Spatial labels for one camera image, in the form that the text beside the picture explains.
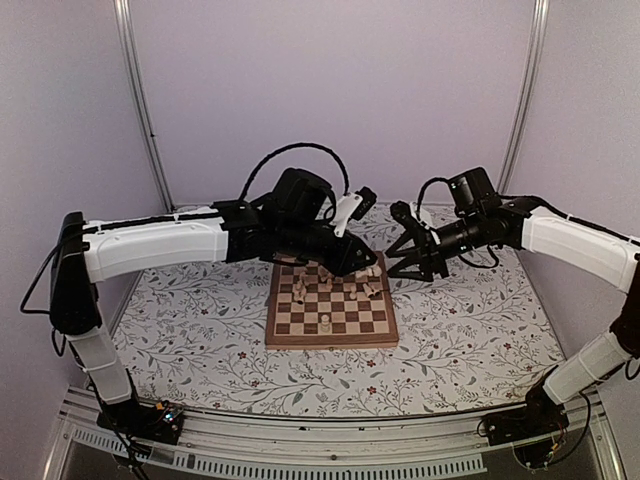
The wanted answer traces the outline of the wooden chess board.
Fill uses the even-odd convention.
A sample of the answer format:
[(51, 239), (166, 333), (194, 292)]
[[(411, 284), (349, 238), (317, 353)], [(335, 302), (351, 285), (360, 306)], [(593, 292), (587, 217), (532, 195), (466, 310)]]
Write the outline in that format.
[[(319, 285), (318, 273), (323, 269), (315, 262), (305, 267), (277, 265), (273, 269), (265, 328), (266, 347), (279, 350), (333, 350), (393, 348), (399, 333), (391, 299), (386, 265), (382, 253), (377, 254), (382, 269), (380, 277), (351, 274), (333, 280), (331, 290)], [(292, 286), (299, 272), (306, 268), (308, 293), (303, 304), (292, 299)], [(379, 293), (368, 298), (363, 284), (369, 283)], [(349, 298), (351, 285), (357, 286), (357, 299)], [(332, 332), (320, 333), (323, 314), (331, 317)]]

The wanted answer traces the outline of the light wooden king piece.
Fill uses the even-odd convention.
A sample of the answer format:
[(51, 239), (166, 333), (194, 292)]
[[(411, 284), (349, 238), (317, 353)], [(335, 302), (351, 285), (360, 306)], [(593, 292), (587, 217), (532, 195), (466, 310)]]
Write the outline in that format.
[(323, 314), (321, 316), (318, 330), (323, 334), (330, 334), (332, 332), (331, 317), (328, 314)]

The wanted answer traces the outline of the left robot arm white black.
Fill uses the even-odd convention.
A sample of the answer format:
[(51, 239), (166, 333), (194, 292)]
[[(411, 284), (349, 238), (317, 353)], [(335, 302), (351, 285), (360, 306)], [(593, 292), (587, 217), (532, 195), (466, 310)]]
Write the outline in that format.
[(65, 217), (58, 242), (43, 263), (51, 270), (49, 306), (43, 313), (70, 344), (99, 401), (110, 407), (111, 419), (126, 433), (141, 433), (149, 415), (138, 404), (132, 377), (102, 324), (99, 284), (129, 274), (144, 280), (151, 273), (184, 267), (188, 308), (204, 307), (204, 315), (220, 323), (226, 336), (247, 339), (245, 314), (223, 300), (235, 282), (215, 286), (197, 279), (192, 269), (201, 266), (210, 273), (218, 263), (254, 260), (274, 264), (281, 256), (314, 261), (337, 276), (373, 265), (373, 251), (347, 229), (371, 209), (372, 201), (362, 192), (347, 194), (325, 217), (319, 214), (323, 204), (300, 200), (286, 207), (266, 195), (255, 202), (223, 201), (112, 222), (88, 222), (80, 212)]

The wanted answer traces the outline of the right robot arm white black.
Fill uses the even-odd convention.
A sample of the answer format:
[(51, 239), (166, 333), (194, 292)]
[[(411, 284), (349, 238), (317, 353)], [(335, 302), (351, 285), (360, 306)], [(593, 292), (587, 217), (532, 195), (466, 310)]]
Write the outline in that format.
[(389, 274), (431, 282), (448, 276), (448, 260), (481, 247), (520, 253), (569, 356), (545, 377), (546, 398), (518, 412), (517, 427), (537, 436), (555, 420), (551, 401), (569, 400), (639, 356), (639, 240), (539, 196), (501, 194), (481, 167), (424, 185), (438, 183), (449, 189), (456, 221), (436, 227), (420, 203), (394, 203), (404, 233), (387, 251), (397, 261)]

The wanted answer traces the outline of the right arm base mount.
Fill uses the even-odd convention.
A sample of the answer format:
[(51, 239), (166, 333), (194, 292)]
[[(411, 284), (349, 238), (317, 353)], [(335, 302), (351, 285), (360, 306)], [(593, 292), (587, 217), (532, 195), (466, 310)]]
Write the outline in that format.
[[(531, 439), (541, 435), (559, 432), (563, 436), (569, 426), (568, 417), (562, 404), (555, 404), (541, 386), (530, 390), (525, 396), (525, 404), (519, 408), (482, 417), (481, 425), (491, 446)], [(559, 442), (550, 437), (516, 447), (514, 454), (518, 462), (528, 468), (548, 466)]]

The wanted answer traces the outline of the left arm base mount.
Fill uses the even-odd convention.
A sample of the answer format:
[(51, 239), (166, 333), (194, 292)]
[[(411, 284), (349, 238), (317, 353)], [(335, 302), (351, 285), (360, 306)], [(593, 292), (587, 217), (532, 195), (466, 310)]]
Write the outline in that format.
[(119, 403), (106, 404), (95, 393), (101, 412), (97, 424), (123, 435), (177, 445), (182, 432), (183, 408), (168, 400), (153, 406), (145, 406), (138, 400), (136, 391), (132, 397)]

